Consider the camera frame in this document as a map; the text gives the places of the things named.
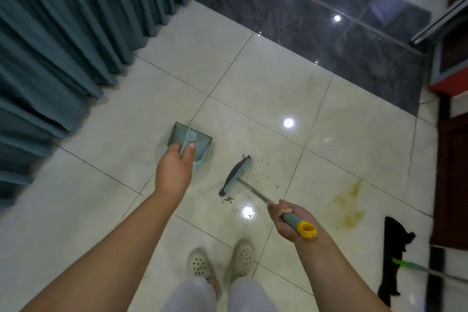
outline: shoe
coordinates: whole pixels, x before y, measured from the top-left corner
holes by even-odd
[[[195,276],[205,278],[206,281],[213,286],[216,297],[219,299],[221,290],[219,289],[218,280],[216,280],[213,265],[202,248],[196,248],[190,253],[187,261],[187,268],[189,268]]]
[[[246,239],[237,242],[231,258],[232,277],[231,282],[243,276],[247,276],[254,268],[255,251],[254,246]]]

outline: yellow handle end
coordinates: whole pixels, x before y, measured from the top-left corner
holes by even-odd
[[[317,228],[314,225],[306,221],[300,221],[297,224],[297,232],[303,238],[314,238],[317,237]]]

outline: pant leg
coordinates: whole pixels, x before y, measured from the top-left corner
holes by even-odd
[[[182,283],[161,312],[216,312],[216,292],[202,277]]]
[[[236,279],[229,288],[229,312],[278,312],[263,287],[251,277]]]

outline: dustpan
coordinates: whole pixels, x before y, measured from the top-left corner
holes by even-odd
[[[170,146],[173,143],[178,143],[182,146],[179,152],[179,154],[182,155],[185,147],[187,147],[190,143],[194,142],[195,159],[193,160],[192,170],[192,172],[194,172],[203,163],[203,160],[206,157],[206,153],[208,152],[208,148],[210,147],[212,141],[213,138],[208,135],[205,135],[203,132],[185,126],[180,122],[176,122],[174,124],[174,127],[172,127],[171,135],[169,136],[169,140],[167,142],[167,146],[164,150],[164,153],[166,153],[168,146]]]

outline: teal curtain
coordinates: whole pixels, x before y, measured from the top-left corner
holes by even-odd
[[[187,0],[0,0],[0,204]]]

